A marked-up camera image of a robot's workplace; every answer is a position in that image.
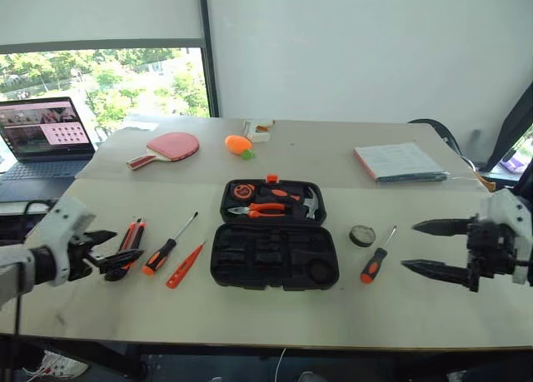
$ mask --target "paddle handle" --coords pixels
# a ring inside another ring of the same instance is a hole
[[[152,161],[156,160],[156,157],[157,156],[154,156],[154,155],[142,155],[139,157],[135,157],[134,159],[131,159],[130,161],[127,161],[126,164],[132,170],[136,170],[137,168],[141,168],[142,166],[145,166],[146,164],[151,163]]]

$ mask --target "laptop keyboard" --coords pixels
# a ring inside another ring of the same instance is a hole
[[[29,180],[32,178],[64,178],[75,176],[86,164],[87,160],[17,163],[2,176],[2,180]]]

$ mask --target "white wall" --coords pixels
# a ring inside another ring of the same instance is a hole
[[[0,0],[0,45],[203,38],[199,0]]]
[[[209,6],[224,117],[434,118],[484,161],[533,76],[533,0]]]

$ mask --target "laptop screen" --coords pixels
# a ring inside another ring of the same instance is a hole
[[[0,102],[0,134],[19,160],[94,153],[68,97]]]

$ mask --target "black chair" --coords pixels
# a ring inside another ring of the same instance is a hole
[[[430,126],[432,126],[435,132],[439,134],[439,136],[442,138],[442,141],[444,141],[445,144],[447,144],[455,153],[457,153],[461,157],[461,159],[463,159],[465,163],[470,166],[472,170],[476,170],[476,166],[474,165],[474,163],[470,159],[465,157],[465,155],[463,155],[463,152],[459,148],[457,140],[444,124],[430,118],[417,118],[416,120],[411,120],[410,122],[408,122],[408,124],[429,124]]]

